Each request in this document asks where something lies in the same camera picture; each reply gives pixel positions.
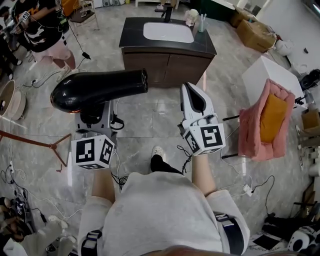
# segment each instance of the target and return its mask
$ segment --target faucet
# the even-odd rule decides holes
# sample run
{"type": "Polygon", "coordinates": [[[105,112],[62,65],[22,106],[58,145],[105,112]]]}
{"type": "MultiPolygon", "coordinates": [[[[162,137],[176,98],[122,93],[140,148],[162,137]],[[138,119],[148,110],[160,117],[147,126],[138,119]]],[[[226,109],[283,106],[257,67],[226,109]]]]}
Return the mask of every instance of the faucet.
{"type": "Polygon", "coordinates": [[[171,18],[172,9],[173,7],[171,5],[165,4],[163,6],[163,10],[155,9],[154,11],[156,13],[162,13],[161,18],[164,17],[164,22],[168,23],[171,18]]]}

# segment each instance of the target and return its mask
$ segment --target pink cushion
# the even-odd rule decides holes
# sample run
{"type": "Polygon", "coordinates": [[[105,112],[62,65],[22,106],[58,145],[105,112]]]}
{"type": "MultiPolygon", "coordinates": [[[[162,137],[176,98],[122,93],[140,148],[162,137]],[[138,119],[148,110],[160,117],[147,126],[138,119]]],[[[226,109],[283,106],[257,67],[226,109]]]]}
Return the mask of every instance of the pink cushion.
{"type": "Polygon", "coordinates": [[[259,100],[248,109],[240,110],[238,155],[247,156],[254,161],[280,158],[286,154],[286,136],[295,95],[271,79],[267,79],[259,100]],[[273,94],[287,103],[285,118],[272,143],[260,140],[260,116],[269,94],[273,94]]]}

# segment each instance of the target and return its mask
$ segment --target cardboard box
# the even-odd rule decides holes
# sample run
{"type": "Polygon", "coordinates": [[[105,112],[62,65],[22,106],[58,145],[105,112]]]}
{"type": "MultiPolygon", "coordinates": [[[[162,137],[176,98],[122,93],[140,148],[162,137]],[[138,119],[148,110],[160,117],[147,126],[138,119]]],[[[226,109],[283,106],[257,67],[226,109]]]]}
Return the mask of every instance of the cardboard box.
{"type": "Polygon", "coordinates": [[[230,19],[230,24],[234,28],[237,28],[242,20],[248,21],[249,19],[257,22],[258,20],[248,11],[241,9],[235,5],[234,7],[234,15],[230,19]]]}
{"type": "Polygon", "coordinates": [[[276,38],[269,32],[268,26],[258,21],[250,23],[243,19],[237,27],[236,33],[246,47],[261,53],[266,52],[276,42],[276,38]]]}
{"type": "Polygon", "coordinates": [[[314,129],[320,128],[320,115],[319,115],[319,109],[310,110],[307,113],[303,113],[301,115],[302,123],[303,123],[303,129],[308,131],[313,131],[314,129]]]}

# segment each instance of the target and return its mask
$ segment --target black countertop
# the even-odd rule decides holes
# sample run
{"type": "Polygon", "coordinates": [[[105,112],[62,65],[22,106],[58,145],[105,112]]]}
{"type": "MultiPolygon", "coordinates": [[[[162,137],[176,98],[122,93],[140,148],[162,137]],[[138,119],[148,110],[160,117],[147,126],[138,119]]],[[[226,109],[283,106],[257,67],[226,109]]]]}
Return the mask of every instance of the black countertop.
{"type": "MultiPolygon", "coordinates": [[[[186,42],[175,42],[175,41],[164,41],[164,40],[150,40],[144,37],[144,25],[148,22],[164,22],[163,18],[152,18],[152,17],[130,17],[126,18],[121,39],[119,43],[120,48],[129,47],[155,47],[155,48],[171,48],[180,49],[186,51],[193,51],[211,55],[217,55],[214,44],[212,43],[210,36],[205,30],[200,33],[197,31],[192,43],[186,42]]],[[[184,25],[184,20],[171,19],[170,23],[184,25]]]]}

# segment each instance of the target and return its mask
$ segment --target black shirt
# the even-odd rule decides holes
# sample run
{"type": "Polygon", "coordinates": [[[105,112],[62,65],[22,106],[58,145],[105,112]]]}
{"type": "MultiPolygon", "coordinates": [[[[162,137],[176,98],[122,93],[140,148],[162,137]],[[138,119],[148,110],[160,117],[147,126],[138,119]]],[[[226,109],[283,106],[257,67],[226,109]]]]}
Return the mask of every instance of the black shirt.
{"type": "MultiPolygon", "coordinates": [[[[55,0],[18,0],[12,9],[12,16],[15,21],[19,20],[20,14],[27,11],[30,15],[36,14],[41,9],[47,7],[51,9],[56,6],[55,0]]],[[[32,51],[43,52],[53,46],[62,36],[62,31],[57,29],[59,20],[56,11],[53,11],[38,21],[31,18],[28,28],[23,32],[32,51]]]]}

